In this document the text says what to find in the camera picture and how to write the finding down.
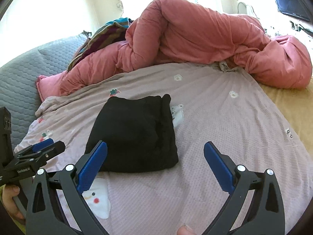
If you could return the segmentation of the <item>person's right hand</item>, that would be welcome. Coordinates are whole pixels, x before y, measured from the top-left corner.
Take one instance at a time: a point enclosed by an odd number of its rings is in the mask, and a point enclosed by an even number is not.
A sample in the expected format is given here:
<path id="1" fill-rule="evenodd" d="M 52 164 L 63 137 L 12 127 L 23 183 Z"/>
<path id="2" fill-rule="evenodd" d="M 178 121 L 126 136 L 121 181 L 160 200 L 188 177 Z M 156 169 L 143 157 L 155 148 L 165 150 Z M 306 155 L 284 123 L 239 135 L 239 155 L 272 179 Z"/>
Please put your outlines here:
<path id="1" fill-rule="evenodd" d="M 191 227 L 184 224 L 177 230 L 177 235 L 196 235 Z"/>

